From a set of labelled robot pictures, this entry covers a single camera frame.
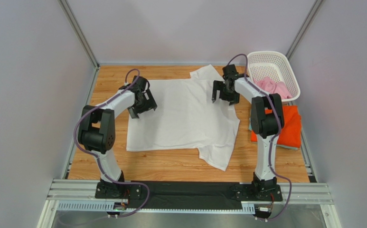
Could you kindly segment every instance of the wooden table surface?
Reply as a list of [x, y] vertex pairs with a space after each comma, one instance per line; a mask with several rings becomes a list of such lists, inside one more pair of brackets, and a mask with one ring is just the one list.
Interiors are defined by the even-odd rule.
[[[102, 66], [92, 95], [91, 105], [101, 103], [116, 93], [124, 84], [124, 77], [131, 68], [138, 68], [146, 79], [190, 78], [189, 72], [200, 66]], [[216, 66], [222, 75], [222, 66]], [[241, 96], [235, 110], [240, 119], [235, 148], [226, 171], [208, 165], [198, 157], [197, 149], [163, 150], [148, 152], [127, 152], [126, 138], [129, 113], [125, 110], [116, 122], [116, 141], [113, 149], [126, 180], [140, 181], [252, 181], [257, 163], [257, 145], [250, 142], [248, 130], [251, 105]], [[293, 182], [309, 182], [300, 150], [278, 147], [276, 150], [276, 171]], [[76, 151], [69, 179], [100, 179], [94, 158]]]

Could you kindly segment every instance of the laundry basket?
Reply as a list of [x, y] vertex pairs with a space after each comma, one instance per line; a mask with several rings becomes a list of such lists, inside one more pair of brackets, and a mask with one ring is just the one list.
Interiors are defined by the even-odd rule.
[[248, 74], [252, 81], [270, 77], [274, 82], [284, 82], [293, 98], [283, 99], [283, 103], [294, 101], [300, 96], [300, 87], [286, 56], [277, 51], [255, 51], [248, 54]]

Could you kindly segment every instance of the white t-shirt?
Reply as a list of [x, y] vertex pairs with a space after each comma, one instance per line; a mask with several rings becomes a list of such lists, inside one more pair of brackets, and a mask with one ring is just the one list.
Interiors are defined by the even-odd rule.
[[211, 101], [213, 81], [223, 81], [213, 66], [190, 79], [149, 80], [156, 111], [129, 118], [127, 151], [198, 148], [199, 158], [225, 171], [234, 149], [239, 119], [233, 105]]

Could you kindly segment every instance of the folded orange cloth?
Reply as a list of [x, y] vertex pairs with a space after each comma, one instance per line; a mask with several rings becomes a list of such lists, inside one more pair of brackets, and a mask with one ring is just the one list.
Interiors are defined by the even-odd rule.
[[[279, 135], [278, 145], [300, 148], [301, 146], [301, 116], [296, 105], [283, 105], [284, 128]], [[257, 142], [256, 134], [252, 131], [251, 141]]]

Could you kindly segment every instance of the pink cloth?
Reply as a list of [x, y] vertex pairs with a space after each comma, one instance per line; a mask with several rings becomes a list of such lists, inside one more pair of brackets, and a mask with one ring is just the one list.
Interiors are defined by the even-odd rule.
[[293, 97], [284, 82], [276, 83], [269, 77], [265, 77], [264, 79], [256, 82], [256, 85], [268, 93], [279, 94], [282, 99]]

